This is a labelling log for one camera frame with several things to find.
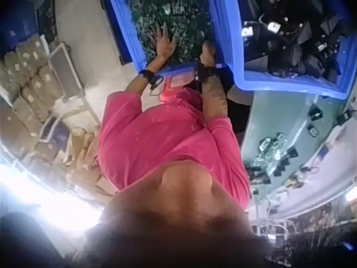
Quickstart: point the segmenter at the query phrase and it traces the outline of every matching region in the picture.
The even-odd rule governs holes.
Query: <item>hand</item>
[[[163,24],[163,30],[159,25],[156,26],[156,52],[159,58],[167,61],[169,57],[175,52],[176,49],[176,35],[173,36],[172,41],[168,38],[168,29],[166,23]]]
[[[216,53],[216,48],[214,45],[205,41],[202,45],[202,54],[200,56],[201,63],[204,67],[215,67],[216,62],[214,60],[214,54]]]

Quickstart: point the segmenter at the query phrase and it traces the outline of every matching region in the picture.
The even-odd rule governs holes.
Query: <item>table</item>
[[[288,136],[282,153],[294,145],[298,157],[290,159],[290,165],[282,176],[270,175],[272,183],[259,185],[257,201],[261,201],[272,190],[282,186],[285,180],[295,173],[300,165],[306,163],[327,139],[335,125],[335,118],[346,105],[347,100],[323,98],[307,93],[257,91],[254,93],[253,104],[250,110],[249,121],[245,131],[245,138],[241,147],[243,161],[250,163],[258,156],[260,141],[266,137],[274,138],[277,133],[283,132]],[[322,110],[324,117],[314,121],[313,125],[320,134],[314,138],[308,130],[310,122],[308,112],[312,104]],[[272,172],[278,161],[273,160],[268,168]]]

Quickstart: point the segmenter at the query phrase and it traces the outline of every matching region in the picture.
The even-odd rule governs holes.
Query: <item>concrete floor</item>
[[[100,120],[109,94],[125,90],[136,76],[133,64],[121,66],[119,52],[99,0],[56,1],[59,40],[71,46],[71,55],[86,99]],[[143,109],[159,104],[145,90]]]

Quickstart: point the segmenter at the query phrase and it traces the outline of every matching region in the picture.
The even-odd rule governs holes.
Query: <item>plastic crate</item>
[[[227,21],[229,21],[233,62],[227,61],[231,68],[236,85],[243,90],[274,90],[289,92],[304,92],[325,95],[337,99],[346,99],[352,89],[357,69],[357,39],[356,35],[341,38],[340,51],[337,61],[340,64],[341,75],[337,84],[333,84],[324,78],[316,79],[304,75],[295,78],[279,78],[269,73],[244,70],[244,47],[241,36],[242,22],[237,0],[226,0]],[[346,17],[346,9],[338,5],[339,13]]]
[[[38,32],[35,6],[29,0],[12,1],[3,13],[0,34],[7,51]]]
[[[137,71],[144,69],[148,62],[139,42],[135,25],[132,21],[131,11],[126,4],[126,0],[110,0],[122,31],[125,43],[128,47],[133,63]],[[216,45],[217,45],[217,62],[233,63],[232,46],[230,42],[230,28],[226,20],[226,4],[230,1],[209,0],[210,13],[212,16]],[[165,67],[160,74],[162,76],[177,75],[194,70],[194,63],[183,63],[175,66]]]

